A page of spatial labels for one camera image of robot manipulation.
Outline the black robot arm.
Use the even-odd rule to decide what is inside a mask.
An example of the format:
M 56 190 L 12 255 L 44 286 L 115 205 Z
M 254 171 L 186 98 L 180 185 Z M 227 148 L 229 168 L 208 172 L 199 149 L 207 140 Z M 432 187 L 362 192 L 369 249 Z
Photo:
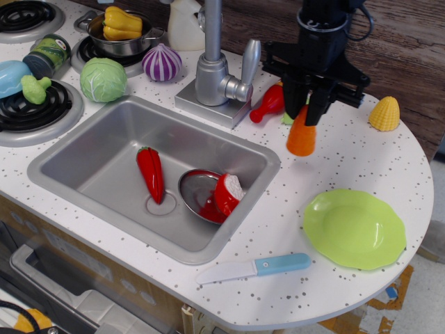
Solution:
M 281 78 L 291 118 L 306 106 L 305 124 L 315 126 L 335 101 L 361 105 L 371 79 L 346 58 L 357 10 L 370 15 L 363 1 L 304 1 L 297 14 L 297 43 L 265 43 L 263 69 Z

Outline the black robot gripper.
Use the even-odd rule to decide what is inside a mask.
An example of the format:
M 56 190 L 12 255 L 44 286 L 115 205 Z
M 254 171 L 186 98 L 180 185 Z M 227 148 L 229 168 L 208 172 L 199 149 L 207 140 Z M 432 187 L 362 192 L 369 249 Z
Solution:
M 370 78 L 346 58 L 352 13 L 299 13 L 297 43 L 266 42 L 264 70 L 283 83 L 286 113 L 295 119 L 306 105 L 306 126 L 316 126 L 335 101 L 358 107 Z

